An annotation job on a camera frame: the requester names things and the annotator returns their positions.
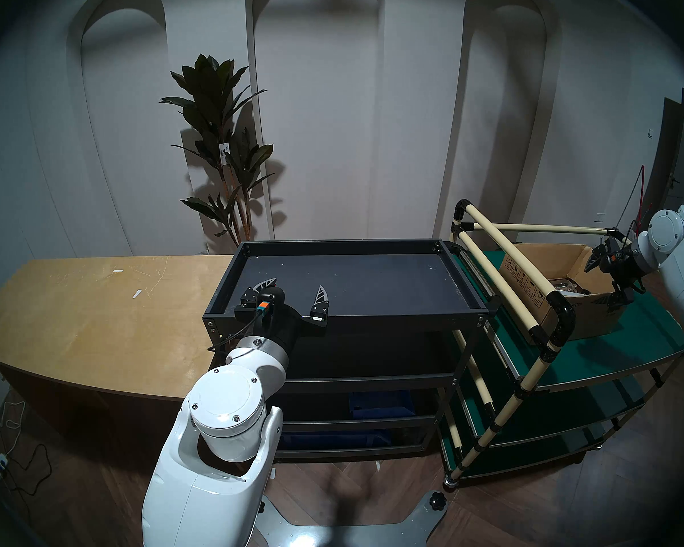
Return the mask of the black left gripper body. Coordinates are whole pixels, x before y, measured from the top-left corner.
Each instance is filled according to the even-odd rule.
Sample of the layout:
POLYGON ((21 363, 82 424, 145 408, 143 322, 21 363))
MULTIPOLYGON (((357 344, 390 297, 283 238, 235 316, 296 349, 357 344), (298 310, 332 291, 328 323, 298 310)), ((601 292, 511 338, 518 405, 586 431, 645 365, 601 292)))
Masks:
POLYGON ((270 339, 282 349, 293 349, 299 338, 322 337, 327 327, 311 324, 308 316, 298 313, 285 303, 283 289, 274 286, 262 291, 256 300, 256 307, 234 308, 235 318, 252 327, 252 335, 270 339))

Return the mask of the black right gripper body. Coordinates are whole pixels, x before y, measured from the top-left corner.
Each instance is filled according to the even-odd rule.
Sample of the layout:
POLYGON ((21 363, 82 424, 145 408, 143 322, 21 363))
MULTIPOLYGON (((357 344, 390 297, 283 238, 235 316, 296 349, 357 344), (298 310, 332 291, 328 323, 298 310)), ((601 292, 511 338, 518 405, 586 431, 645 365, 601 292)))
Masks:
POLYGON ((617 241, 600 245, 600 271, 610 275, 615 293, 644 293, 642 278, 645 271, 638 265, 637 250, 631 244, 618 246, 617 241))

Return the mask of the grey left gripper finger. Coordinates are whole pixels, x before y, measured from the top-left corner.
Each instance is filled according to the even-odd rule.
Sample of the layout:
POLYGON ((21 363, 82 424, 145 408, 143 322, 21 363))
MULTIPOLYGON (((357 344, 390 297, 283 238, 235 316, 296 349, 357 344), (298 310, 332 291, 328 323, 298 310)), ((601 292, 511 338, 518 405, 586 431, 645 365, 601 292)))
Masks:
POLYGON ((253 287, 247 288, 244 293, 241 296, 241 303, 240 305, 242 307, 256 307, 257 306, 257 296, 264 291, 265 289, 269 287, 274 287, 276 286, 276 280, 277 278, 271 278, 271 279, 266 279, 264 281, 261 281, 253 287))
POLYGON ((325 288, 320 285, 311 307, 311 324, 315 327, 326 327, 328 310, 329 297, 325 288))

